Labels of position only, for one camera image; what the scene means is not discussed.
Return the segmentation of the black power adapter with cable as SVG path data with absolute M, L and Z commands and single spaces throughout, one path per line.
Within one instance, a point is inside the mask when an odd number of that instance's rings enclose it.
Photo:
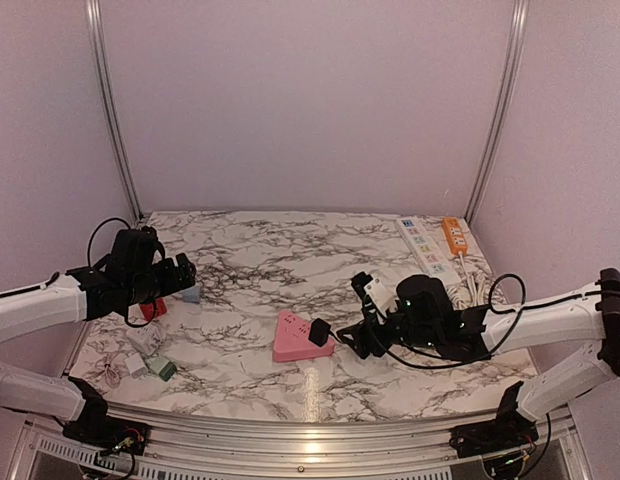
M 325 346 L 329 340 L 341 342 L 332 331 L 331 325 L 321 318 L 316 318 L 311 322 L 308 340 L 318 347 Z

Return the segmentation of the pink triangular power strip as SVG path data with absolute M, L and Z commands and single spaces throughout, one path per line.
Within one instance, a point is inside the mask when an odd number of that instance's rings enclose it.
M 336 342 L 329 337 L 323 346 L 310 339 L 312 322 L 296 315 L 290 310 L 282 310 L 273 343 L 272 360 L 276 363 L 311 360 L 328 357 L 334 353 Z

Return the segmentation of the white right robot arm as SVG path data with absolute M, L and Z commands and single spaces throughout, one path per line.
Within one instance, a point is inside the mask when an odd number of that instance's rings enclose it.
M 562 296 L 514 305 L 493 302 L 454 308 L 444 284 L 412 275 L 389 291 L 360 273 L 352 286 L 362 320 L 337 331 L 360 358 L 388 355 L 402 346 L 435 359 L 432 370 L 460 368 L 528 347 L 584 341 L 584 346 L 542 375 L 506 390 L 499 415 L 485 438 L 505 448 L 554 408 L 620 378 L 620 272 L 604 269 L 599 279 Z

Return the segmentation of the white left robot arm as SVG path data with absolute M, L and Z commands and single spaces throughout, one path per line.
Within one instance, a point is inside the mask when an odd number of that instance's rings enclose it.
M 120 230 L 98 261 L 55 273 L 42 283 L 0 293 L 0 345 L 59 325 L 117 314 L 194 286 L 196 267 L 180 253 L 167 256 L 155 229 Z M 87 382 L 52 377 L 0 361 L 0 407 L 76 423 L 96 445 L 115 438 L 108 405 Z

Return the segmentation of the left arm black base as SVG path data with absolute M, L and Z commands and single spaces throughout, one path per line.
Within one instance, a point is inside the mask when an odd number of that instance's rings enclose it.
M 131 438 L 130 451 L 141 456 L 146 448 L 149 425 L 110 416 L 107 402 L 88 382 L 72 376 L 68 380 L 79 388 L 85 405 L 77 420 L 64 422 L 63 436 L 109 452 L 114 452 L 116 445 Z

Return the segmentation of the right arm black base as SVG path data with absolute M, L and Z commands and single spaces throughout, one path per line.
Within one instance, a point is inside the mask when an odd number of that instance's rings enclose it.
M 523 385 L 523 381 L 518 381 L 505 390 L 493 419 L 450 430 L 449 445 L 459 458 L 498 452 L 538 440 L 536 422 L 517 411 L 517 396 Z

